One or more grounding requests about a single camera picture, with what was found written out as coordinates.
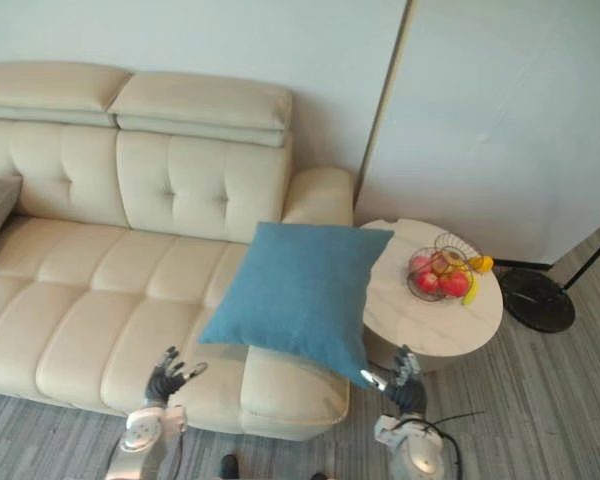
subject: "sofa armrest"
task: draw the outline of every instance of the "sofa armrest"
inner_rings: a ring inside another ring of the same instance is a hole
[[[295,174],[287,191],[282,222],[353,225],[353,178],[332,167]]]
[[[249,435],[304,441],[342,422],[349,380],[316,363],[254,346],[244,365],[242,429]]]

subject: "side table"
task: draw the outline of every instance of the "side table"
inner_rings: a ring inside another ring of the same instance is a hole
[[[395,223],[377,220],[363,228],[395,232],[374,265],[367,287],[364,340],[371,362],[393,368],[396,348],[407,345],[427,372],[480,348],[493,337],[502,321],[503,304],[492,272],[477,274],[478,294],[467,306],[460,298],[427,302],[413,295],[407,286],[413,253],[433,246],[445,230],[405,219]]]

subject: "wall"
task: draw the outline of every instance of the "wall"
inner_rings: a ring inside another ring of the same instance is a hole
[[[404,0],[0,0],[1,60],[235,76],[295,93],[296,163],[356,172]]]
[[[419,1],[357,221],[553,263],[600,225],[600,0]]]

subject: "sofa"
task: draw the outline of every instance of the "sofa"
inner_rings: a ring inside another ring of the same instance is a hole
[[[296,172],[291,94],[258,82],[70,62],[0,63],[0,394],[126,415],[175,345],[201,376],[191,426],[306,440],[349,381],[311,361],[196,340],[260,221],[350,225],[352,179]]]

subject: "wire fruit basket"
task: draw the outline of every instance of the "wire fruit basket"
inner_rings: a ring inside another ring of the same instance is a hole
[[[474,270],[479,271],[472,263],[482,258],[474,245],[444,233],[435,239],[434,247],[422,248],[411,256],[407,286],[416,297],[428,302],[464,297],[476,282]]]

